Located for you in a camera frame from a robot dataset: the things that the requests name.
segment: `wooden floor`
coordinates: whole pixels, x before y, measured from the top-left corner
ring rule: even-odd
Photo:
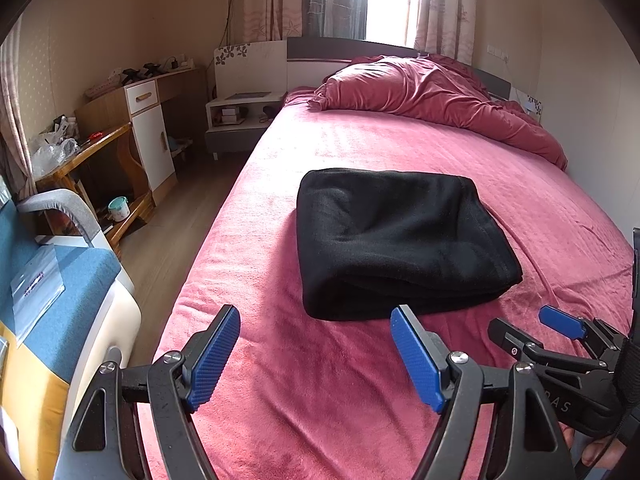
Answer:
[[[147,225],[121,240],[122,266],[142,313],[129,366],[151,362],[191,264],[247,157],[228,153],[216,162],[202,155],[177,164],[178,185]]]

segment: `blue gripper pad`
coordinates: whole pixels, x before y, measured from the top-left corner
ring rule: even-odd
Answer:
[[[240,335],[240,313],[233,307],[220,322],[211,342],[191,371],[191,391],[185,399],[192,413],[209,402],[226,361]]]
[[[440,391],[438,369],[398,307],[391,312],[391,337],[396,343],[420,400],[431,406],[434,412],[441,413],[445,398]]]
[[[545,305],[540,309],[538,319],[543,325],[552,328],[569,339],[582,339],[587,333],[579,319],[550,305]]]

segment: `yellow fabric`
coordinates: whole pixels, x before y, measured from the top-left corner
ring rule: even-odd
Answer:
[[[9,342],[0,404],[18,428],[20,469],[27,480],[50,480],[60,452],[60,432],[69,385],[51,372],[0,322]]]

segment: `chair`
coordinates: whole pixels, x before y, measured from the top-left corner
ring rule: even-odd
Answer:
[[[0,335],[9,350],[0,378],[0,405],[18,429],[22,474],[28,480],[48,480],[98,366],[106,360],[128,364],[140,310],[129,276],[78,195],[58,189],[16,206],[11,200],[3,205],[6,193],[1,191]],[[17,346],[10,282],[39,247],[18,212],[45,209],[64,212],[82,236],[38,239],[53,244],[65,290]]]

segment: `cabinet door handle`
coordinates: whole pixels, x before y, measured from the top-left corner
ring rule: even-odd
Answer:
[[[139,103],[140,101],[144,101],[145,99],[149,99],[151,97],[151,92],[147,92],[146,94],[142,94],[139,95],[138,97],[136,97],[136,102]]]

